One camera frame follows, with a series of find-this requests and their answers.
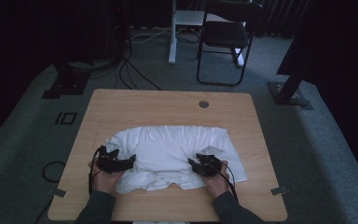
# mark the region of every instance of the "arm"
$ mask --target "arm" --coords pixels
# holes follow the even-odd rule
[[[222,175],[229,179],[227,173],[227,161],[222,161]],[[223,224],[254,224],[264,221],[251,211],[240,206],[234,196],[229,192],[227,181],[220,175],[214,177],[201,177],[207,186],[207,190],[214,197],[212,206]]]
[[[81,211],[75,224],[110,224],[112,212],[115,206],[116,184],[123,172],[111,175],[100,171],[96,165],[92,168],[94,177],[92,179],[93,192],[89,196],[86,207]]]

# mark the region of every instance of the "white desk frame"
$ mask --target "white desk frame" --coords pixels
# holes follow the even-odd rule
[[[168,59],[169,64],[175,64],[176,62],[176,25],[202,26],[203,15],[203,11],[176,10],[176,0],[172,0],[172,34],[170,56]],[[238,58],[238,66],[243,66],[242,55]]]

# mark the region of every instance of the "sleeve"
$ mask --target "sleeve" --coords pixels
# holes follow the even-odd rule
[[[229,191],[214,199],[212,206],[223,224],[265,223],[260,217],[240,206]]]
[[[115,201],[116,198],[112,195],[94,190],[75,224],[110,224]]]

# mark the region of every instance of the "gray tape on table corner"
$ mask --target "gray tape on table corner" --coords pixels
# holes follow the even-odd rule
[[[51,195],[51,196],[59,196],[61,198],[64,198],[66,195],[66,191],[62,190],[62,189],[48,189],[47,194]]]
[[[289,190],[286,187],[278,187],[276,189],[271,190],[272,195],[284,194],[287,192],[289,192]]]

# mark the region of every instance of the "folded white shirt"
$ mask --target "folded white shirt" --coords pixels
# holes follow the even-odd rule
[[[247,180],[241,159],[226,129],[201,126],[149,126],[127,129],[114,135],[111,142],[118,146],[118,158],[126,160],[136,154],[132,169],[120,178],[117,192],[135,189],[165,189],[174,183],[181,189],[205,186],[192,171],[188,159],[197,162],[196,154],[214,154],[228,161],[235,181]]]

